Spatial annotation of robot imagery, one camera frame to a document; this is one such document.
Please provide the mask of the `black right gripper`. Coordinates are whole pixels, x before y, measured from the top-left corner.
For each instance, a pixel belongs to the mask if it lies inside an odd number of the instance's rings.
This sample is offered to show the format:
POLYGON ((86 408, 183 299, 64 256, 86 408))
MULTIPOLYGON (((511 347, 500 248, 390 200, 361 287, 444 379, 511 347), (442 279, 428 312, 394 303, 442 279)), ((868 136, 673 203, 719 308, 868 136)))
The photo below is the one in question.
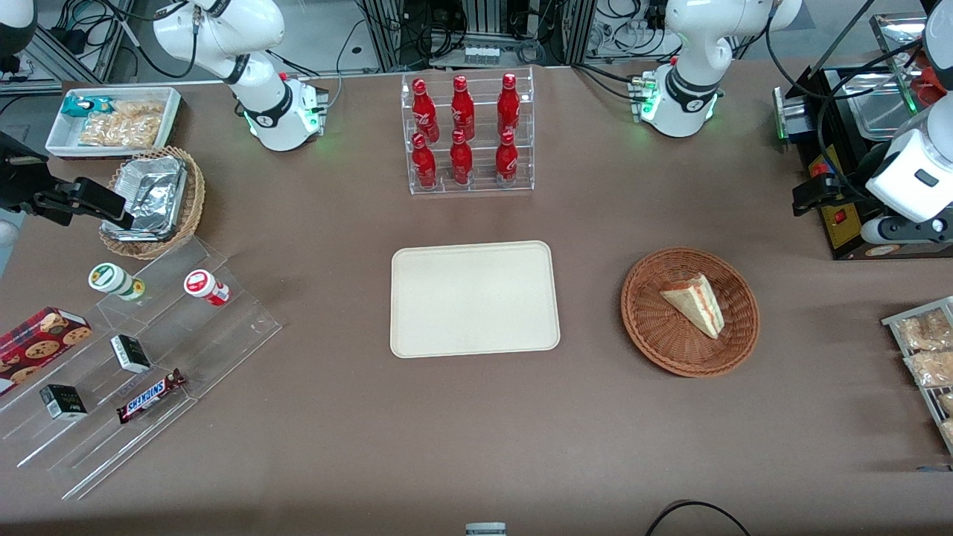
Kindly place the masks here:
POLYGON ((85 209, 93 217, 130 230, 134 217, 125 211, 125 198, 101 184, 78 177, 72 184, 72 202, 67 181, 52 176, 47 157, 28 149, 7 133, 1 133, 1 208, 10 213, 43 217, 56 224, 69 224, 85 209))

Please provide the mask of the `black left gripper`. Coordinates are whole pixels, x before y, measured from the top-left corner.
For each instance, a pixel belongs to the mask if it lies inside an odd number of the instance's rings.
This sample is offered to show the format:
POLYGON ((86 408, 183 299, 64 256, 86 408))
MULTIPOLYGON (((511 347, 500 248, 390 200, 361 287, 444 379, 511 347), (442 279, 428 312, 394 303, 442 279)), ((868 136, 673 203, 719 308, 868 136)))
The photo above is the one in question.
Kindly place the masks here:
POLYGON ((819 174, 795 187, 791 204, 793 216, 802 217, 823 207, 851 203, 885 208, 886 205, 867 190, 867 183, 884 163, 889 148, 890 144, 886 142, 874 146, 867 155, 861 157, 860 163, 851 173, 819 174))

